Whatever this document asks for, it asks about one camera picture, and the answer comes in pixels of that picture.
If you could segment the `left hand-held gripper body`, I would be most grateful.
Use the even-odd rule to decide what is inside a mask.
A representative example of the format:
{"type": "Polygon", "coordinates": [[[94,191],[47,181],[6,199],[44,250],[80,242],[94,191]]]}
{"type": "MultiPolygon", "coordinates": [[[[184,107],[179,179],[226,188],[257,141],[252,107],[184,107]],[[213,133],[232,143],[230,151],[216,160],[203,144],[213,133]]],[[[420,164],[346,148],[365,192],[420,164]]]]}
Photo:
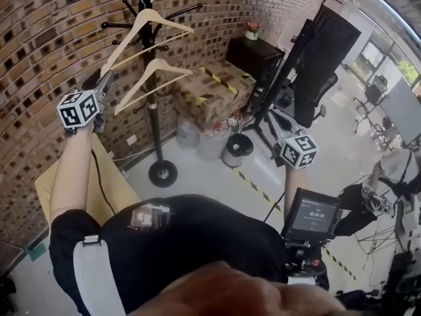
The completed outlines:
{"type": "Polygon", "coordinates": [[[66,134],[75,134],[79,128],[93,123],[93,131],[102,133],[105,127],[105,93],[98,90],[77,91],[64,96],[57,111],[66,134]]]}

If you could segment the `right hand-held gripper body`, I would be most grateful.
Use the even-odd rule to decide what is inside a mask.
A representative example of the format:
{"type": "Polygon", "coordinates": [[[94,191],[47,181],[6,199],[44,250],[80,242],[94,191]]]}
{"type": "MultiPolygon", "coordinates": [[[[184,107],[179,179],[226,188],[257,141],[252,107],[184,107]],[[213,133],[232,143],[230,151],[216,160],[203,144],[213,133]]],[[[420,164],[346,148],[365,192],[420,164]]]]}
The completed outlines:
{"type": "Polygon", "coordinates": [[[276,139],[280,149],[274,158],[277,167],[290,166],[303,169],[314,163],[318,145],[310,134],[291,135],[276,139]]]}

